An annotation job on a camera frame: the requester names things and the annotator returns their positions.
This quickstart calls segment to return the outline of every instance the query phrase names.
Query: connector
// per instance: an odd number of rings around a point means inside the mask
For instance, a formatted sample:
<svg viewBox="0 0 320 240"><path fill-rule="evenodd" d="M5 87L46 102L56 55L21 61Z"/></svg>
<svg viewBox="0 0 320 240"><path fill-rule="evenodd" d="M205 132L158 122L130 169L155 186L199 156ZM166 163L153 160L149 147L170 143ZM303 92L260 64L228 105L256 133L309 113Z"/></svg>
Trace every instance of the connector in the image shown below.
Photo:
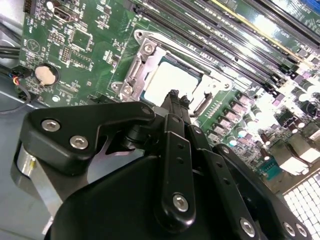
<svg viewBox="0 0 320 240"><path fill-rule="evenodd" d="M26 79L32 75L33 71L24 66L16 66L11 69L11 74L17 76L19 79Z"/></svg>

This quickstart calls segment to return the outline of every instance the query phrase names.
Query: microchip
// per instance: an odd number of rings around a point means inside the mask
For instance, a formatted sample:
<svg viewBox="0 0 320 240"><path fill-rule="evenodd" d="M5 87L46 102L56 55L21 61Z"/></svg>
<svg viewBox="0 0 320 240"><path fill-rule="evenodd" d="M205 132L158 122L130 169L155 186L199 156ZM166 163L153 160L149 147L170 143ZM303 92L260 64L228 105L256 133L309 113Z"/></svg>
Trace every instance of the microchip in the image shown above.
<svg viewBox="0 0 320 240"><path fill-rule="evenodd" d="M111 8L106 6L103 10L106 14L110 14L111 13Z"/></svg>
<svg viewBox="0 0 320 240"><path fill-rule="evenodd" d="M304 58L308 55L308 53L303 49L300 49L297 53Z"/></svg>
<svg viewBox="0 0 320 240"><path fill-rule="evenodd" d="M252 139L252 137L253 136L250 133L248 133L247 135L245 135L244 138L247 139L247 140L250 140L250 139Z"/></svg>
<svg viewBox="0 0 320 240"><path fill-rule="evenodd" d="M244 114L248 110L247 108L245 108L244 106L236 102L234 102L231 106L232 106L231 109L239 114Z"/></svg>
<svg viewBox="0 0 320 240"><path fill-rule="evenodd" d="M208 138L211 139L213 142L218 142L220 140L220 138L217 135L213 134L213 133L210 133L208 135Z"/></svg>
<svg viewBox="0 0 320 240"><path fill-rule="evenodd" d="M223 127L215 125L212 129L215 133L220 134L220 135L225 135L226 131Z"/></svg>
<svg viewBox="0 0 320 240"><path fill-rule="evenodd" d="M273 124L272 126L271 126L271 128L273 129L273 130L276 130L276 129L278 129L278 125L277 124Z"/></svg>
<svg viewBox="0 0 320 240"><path fill-rule="evenodd" d="M238 98L238 101L240 103L242 103L243 105L251 105L254 103L254 101L249 98L248 96L244 95L244 94L241 94Z"/></svg>
<svg viewBox="0 0 320 240"><path fill-rule="evenodd" d="M316 58L316 57L311 60L311 62L312 62L313 64L315 64L315 65L317 65L317 64L319 63L319 61L320 61L320 60L319 60L318 58Z"/></svg>
<svg viewBox="0 0 320 240"><path fill-rule="evenodd" d="M240 118L240 116L228 109L224 111L224 116L231 121L237 121Z"/></svg>
<svg viewBox="0 0 320 240"><path fill-rule="evenodd" d="M218 121L218 123L219 123L221 126L225 127L226 129L230 129L230 128L231 128L231 125L232 125L229 120L224 119L224 118L221 118L221 119Z"/></svg>

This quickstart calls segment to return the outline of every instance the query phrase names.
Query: black plastic bracket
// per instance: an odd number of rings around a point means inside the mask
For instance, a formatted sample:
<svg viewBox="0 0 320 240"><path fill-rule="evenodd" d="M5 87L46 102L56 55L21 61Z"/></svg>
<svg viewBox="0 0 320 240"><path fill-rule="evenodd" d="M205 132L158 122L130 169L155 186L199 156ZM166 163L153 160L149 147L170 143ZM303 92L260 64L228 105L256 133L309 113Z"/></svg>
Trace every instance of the black plastic bracket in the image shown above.
<svg viewBox="0 0 320 240"><path fill-rule="evenodd" d="M195 164L201 167L204 176L207 177L208 191L215 189L227 218L225 225L232 230L234 239L259 240L258 229L238 191L225 160L212 152L205 134L199 127L189 125L187 135L191 146L194 148L192 159L198 161ZM244 223L247 224L247 233L242 226Z"/></svg>
<svg viewBox="0 0 320 240"><path fill-rule="evenodd" d="M154 119L154 111L142 102L37 109L26 115L20 140L30 155L63 174L79 175L86 171L99 151L100 137L114 135L128 126L148 125ZM45 130L44 120L55 120L60 129ZM84 137L87 148L72 147L73 136Z"/></svg>
<svg viewBox="0 0 320 240"><path fill-rule="evenodd" d="M165 116L163 133L155 216L169 232L179 233L196 219L191 148L184 121L176 114Z"/></svg>

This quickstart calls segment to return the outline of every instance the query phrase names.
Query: silver metal surface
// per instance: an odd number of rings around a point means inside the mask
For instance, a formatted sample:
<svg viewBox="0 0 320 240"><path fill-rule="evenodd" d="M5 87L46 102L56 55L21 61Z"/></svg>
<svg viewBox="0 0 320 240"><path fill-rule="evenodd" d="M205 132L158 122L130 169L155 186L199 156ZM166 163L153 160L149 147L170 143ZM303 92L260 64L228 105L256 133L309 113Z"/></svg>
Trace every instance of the silver metal surface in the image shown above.
<svg viewBox="0 0 320 240"><path fill-rule="evenodd" d="M39 162L35 157L28 154L23 145L20 149L17 165L21 172L31 179L53 217L68 196L88 184L87 174L81 176L60 174L52 167Z"/></svg>
<svg viewBox="0 0 320 240"><path fill-rule="evenodd" d="M202 131L200 130L200 128L198 128L197 126L194 127L194 130L197 134L201 134Z"/></svg>
<svg viewBox="0 0 320 240"><path fill-rule="evenodd" d="M84 150L88 147L88 140L84 136L73 136L70 138L70 145L79 150Z"/></svg>
<svg viewBox="0 0 320 240"><path fill-rule="evenodd" d="M254 227L252 226L252 224L245 219L244 217L242 217L240 219L240 225L241 228L243 229L243 231L251 238L253 238L256 235L256 231L254 229Z"/></svg>
<svg viewBox="0 0 320 240"><path fill-rule="evenodd" d="M56 132L61 128L60 124L53 119L44 120L41 123L41 126L44 130L48 132Z"/></svg>
<svg viewBox="0 0 320 240"><path fill-rule="evenodd" d="M180 212L186 212L189 208L187 199L180 194L173 196L173 204Z"/></svg>
<svg viewBox="0 0 320 240"><path fill-rule="evenodd" d="M225 146L222 146L221 149L222 149L226 154L229 154L229 149L226 148Z"/></svg>
<svg viewBox="0 0 320 240"><path fill-rule="evenodd" d="M306 230L298 223L295 224L296 228L298 229L299 233L301 233L302 236L305 238L308 236Z"/></svg>
<svg viewBox="0 0 320 240"><path fill-rule="evenodd" d="M16 165L20 172L25 176L30 177L32 170L34 169L36 158L30 155L23 146L20 148L19 156L17 158Z"/></svg>
<svg viewBox="0 0 320 240"><path fill-rule="evenodd" d="M284 229L292 236L294 237L296 235L295 230L290 226L289 223L284 222L283 223Z"/></svg>

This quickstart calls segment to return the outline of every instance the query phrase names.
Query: cable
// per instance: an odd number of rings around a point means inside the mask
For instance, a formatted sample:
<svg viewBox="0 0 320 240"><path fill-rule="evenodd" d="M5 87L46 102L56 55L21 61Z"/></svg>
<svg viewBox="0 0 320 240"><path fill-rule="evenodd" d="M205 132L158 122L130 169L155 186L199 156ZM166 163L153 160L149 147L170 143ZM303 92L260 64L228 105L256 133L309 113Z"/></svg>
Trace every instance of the cable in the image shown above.
<svg viewBox="0 0 320 240"><path fill-rule="evenodd" d="M20 106L18 106L16 108L13 108L13 109L10 109L10 110L0 111L0 115L16 113L16 112L20 111L21 109L23 109L24 107L26 107L31 102L31 95L28 92L28 90L19 83L19 78L17 76L13 76L11 74L9 75L9 77L12 78L12 81L16 85L16 87L25 93L26 100L22 105L20 105Z"/></svg>
<svg viewBox="0 0 320 240"><path fill-rule="evenodd" d="M0 52L0 58L2 58L2 59L19 59L19 54Z"/></svg>
<svg viewBox="0 0 320 240"><path fill-rule="evenodd" d="M0 46L0 52L8 52L8 53L20 53L19 47L13 47L13 46Z"/></svg>
<svg viewBox="0 0 320 240"><path fill-rule="evenodd" d="M12 31L10 28L8 28L6 25L4 25L2 22L0 22L0 31L2 31L5 35L7 35L10 39L15 41L17 44L21 43L20 36L18 36L14 31Z"/></svg>

